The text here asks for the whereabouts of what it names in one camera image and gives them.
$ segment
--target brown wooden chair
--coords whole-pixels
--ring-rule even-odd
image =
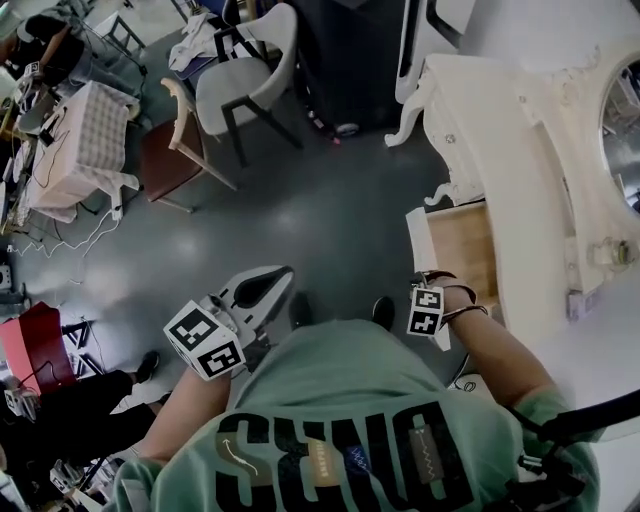
[[[158,201],[191,213],[193,208],[167,199],[167,194],[205,173],[215,176],[232,190],[237,187],[207,162],[195,106],[184,90],[170,78],[163,78],[161,83],[177,99],[178,117],[156,126],[143,137],[140,178],[150,202]]]

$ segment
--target black pants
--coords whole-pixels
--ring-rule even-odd
[[[122,371],[96,375],[43,395],[36,427],[53,459],[86,466],[144,438],[155,420],[148,405],[111,414],[133,383]]]

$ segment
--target green t-shirt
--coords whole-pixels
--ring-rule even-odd
[[[548,391],[518,409],[540,424],[566,406]],[[502,407],[444,389],[375,324],[330,322],[275,348],[164,468],[127,462],[106,510],[482,510],[517,479],[523,450],[545,446]],[[588,482],[568,510],[595,510],[591,452],[563,458]]]

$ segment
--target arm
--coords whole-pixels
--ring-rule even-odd
[[[169,462],[200,427],[226,410],[230,389],[230,373],[206,382],[187,368],[141,441],[140,457]]]
[[[53,55],[58,51],[58,48],[62,44],[62,41],[69,33],[69,30],[71,30],[71,27],[69,25],[66,25],[60,32],[58,32],[51,38],[51,41],[49,41],[49,46],[47,46],[44,55],[40,59],[41,68],[44,68],[47,64],[49,64],[51,57],[53,57]]]
[[[445,311],[468,305],[471,300],[466,291],[445,289]],[[462,313],[450,326],[500,405],[515,406],[527,396],[555,386],[542,363],[482,311]]]

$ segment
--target round mirror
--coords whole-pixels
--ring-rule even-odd
[[[640,60],[612,77],[601,128],[611,177],[625,202],[640,214]]]

